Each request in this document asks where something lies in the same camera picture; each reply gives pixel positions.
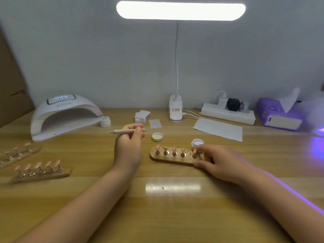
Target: person's right arm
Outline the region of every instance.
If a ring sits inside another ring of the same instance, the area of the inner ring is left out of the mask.
[[[251,192],[297,243],[324,242],[324,212],[273,175],[244,160],[226,146],[200,145],[205,160],[196,162],[214,177]]]

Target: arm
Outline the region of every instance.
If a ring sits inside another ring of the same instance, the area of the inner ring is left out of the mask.
[[[33,243],[35,239],[43,243],[87,242],[131,183],[142,159],[142,127],[125,126],[123,129],[136,131],[116,138],[111,170],[15,243]]]
[[[251,192],[297,243],[324,242],[324,212],[271,174],[244,160],[236,151],[219,145],[200,145],[205,160],[194,165],[213,176]]]

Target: wooden tabletop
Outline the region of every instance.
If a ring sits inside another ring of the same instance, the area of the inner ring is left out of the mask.
[[[88,126],[39,142],[42,150],[20,161],[24,166],[61,159],[73,167],[60,180],[8,185],[14,165],[0,170],[0,242],[12,242],[67,204],[109,170],[116,135],[107,131],[134,122],[137,109],[105,109],[112,126]],[[240,187],[217,180],[188,166],[149,158],[156,145],[189,148],[194,138],[225,144],[324,208],[324,138],[304,133],[243,126],[243,142],[194,130],[196,120],[171,123],[167,110],[151,109],[147,119],[160,119],[162,128],[150,129],[143,142],[143,160],[131,187],[91,238],[90,242],[291,242],[262,206]],[[0,129],[0,152],[30,142],[29,113]]]

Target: power strip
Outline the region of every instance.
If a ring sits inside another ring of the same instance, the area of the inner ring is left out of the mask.
[[[249,113],[234,112],[227,109],[218,109],[217,105],[205,103],[201,109],[201,115],[234,121],[243,124],[253,125],[255,122],[254,112]]]

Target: brown cardboard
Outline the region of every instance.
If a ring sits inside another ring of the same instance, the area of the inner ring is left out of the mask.
[[[0,127],[33,109],[25,81],[0,29]]]

